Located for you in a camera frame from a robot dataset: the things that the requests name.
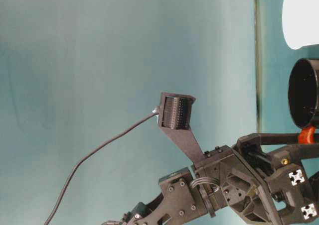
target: teal wall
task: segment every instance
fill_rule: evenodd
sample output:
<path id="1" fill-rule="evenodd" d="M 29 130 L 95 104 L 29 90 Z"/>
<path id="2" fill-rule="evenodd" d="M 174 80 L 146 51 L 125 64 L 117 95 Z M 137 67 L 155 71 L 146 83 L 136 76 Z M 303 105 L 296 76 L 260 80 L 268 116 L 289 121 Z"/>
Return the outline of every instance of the teal wall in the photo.
<path id="1" fill-rule="evenodd" d="M 0 0 L 0 224 L 43 224 L 78 159 L 161 91 L 197 97 L 203 150 L 255 132 L 254 55 L 254 0 Z M 189 165 L 153 118 L 80 167 L 51 224 L 118 220 Z"/>
<path id="2" fill-rule="evenodd" d="M 319 57 L 319 46 L 290 49 L 282 30 L 283 0 L 256 0 L 256 3 L 259 130 L 296 133 L 300 129 L 293 123 L 288 108 L 289 75 L 299 58 Z M 303 163 L 308 176 L 318 171 L 319 159 Z"/>

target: light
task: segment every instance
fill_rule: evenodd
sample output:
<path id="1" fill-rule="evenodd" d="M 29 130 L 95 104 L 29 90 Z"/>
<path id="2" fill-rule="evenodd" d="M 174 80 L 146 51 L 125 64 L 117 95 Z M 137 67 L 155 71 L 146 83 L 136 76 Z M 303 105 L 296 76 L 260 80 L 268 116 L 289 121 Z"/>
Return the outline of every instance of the light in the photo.
<path id="1" fill-rule="evenodd" d="M 319 0 L 284 0 L 283 32 L 288 46 L 319 44 Z"/>

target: hex screw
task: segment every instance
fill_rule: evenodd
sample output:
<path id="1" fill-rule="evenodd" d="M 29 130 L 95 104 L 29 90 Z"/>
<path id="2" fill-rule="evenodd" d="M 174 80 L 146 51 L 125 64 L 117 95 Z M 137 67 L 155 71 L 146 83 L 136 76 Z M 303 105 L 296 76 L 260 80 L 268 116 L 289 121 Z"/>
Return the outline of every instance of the hex screw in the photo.
<path id="1" fill-rule="evenodd" d="M 286 159 L 286 158 L 283 158 L 283 159 L 281 160 L 281 164 L 285 166 L 285 165 L 289 164 L 289 160 Z"/>

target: orange part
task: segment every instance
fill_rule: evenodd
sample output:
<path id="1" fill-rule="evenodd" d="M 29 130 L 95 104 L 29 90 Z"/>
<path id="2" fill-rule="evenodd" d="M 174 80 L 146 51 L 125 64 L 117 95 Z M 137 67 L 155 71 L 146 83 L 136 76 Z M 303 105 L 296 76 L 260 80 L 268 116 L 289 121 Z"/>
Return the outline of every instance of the orange part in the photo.
<path id="1" fill-rule="evenodd" d="M 308 126 L 302 129 L 300 134 L 298 135 L 298 143 L 299 144 L 313 144 L 315 142 L 314 140 L 314 133 L 315 133 L 316 127 L 314 126 Z"/>

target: black cup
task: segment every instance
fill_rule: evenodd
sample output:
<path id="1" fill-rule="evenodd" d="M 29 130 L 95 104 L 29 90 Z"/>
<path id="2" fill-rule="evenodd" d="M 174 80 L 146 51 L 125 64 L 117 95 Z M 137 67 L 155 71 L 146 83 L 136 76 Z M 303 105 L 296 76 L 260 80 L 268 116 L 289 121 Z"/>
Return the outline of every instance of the black cup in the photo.
<path id="1" fill-rule="evenodd" d="M 291 117 L 299 128 L 319 126 L 319 59 L 302 58 L 294 65 L 288 88 Z"/>

